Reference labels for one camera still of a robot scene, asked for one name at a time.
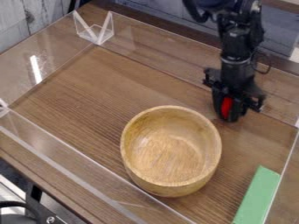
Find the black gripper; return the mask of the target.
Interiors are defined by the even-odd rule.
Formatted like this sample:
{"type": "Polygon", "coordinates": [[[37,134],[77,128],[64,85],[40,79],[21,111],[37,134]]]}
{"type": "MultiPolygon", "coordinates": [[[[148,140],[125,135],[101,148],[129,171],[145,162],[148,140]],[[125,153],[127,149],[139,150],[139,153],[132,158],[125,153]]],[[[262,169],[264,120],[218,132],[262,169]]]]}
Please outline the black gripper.
{"type": "Polygon", "coordinates": [[[212,105],[220,119],[223,116],[224,97],[232,105],[228,110],[228,121],[236,122],[248,110],[259,112],[267,98],[264,91],[255,83],[256,60],[248,57],[242,60],[220,58],[220,69],[206,68],[202,83],[211,89],[212,105]]]}

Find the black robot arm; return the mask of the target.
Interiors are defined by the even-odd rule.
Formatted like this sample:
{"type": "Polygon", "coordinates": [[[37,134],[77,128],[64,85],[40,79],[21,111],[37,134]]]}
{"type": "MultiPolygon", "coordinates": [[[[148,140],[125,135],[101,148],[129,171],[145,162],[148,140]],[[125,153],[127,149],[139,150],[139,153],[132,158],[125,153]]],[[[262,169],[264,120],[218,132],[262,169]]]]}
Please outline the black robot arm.
{"type": "Polygon", "coordinates": [[[206,68],[203,84],[222,120],[234,123],[248,110],[259,111],[267,98],[255,82],[256,52],[264,40],[260,0],[181,0],[192,19],[218,25],[220,69],[206,68]]]}

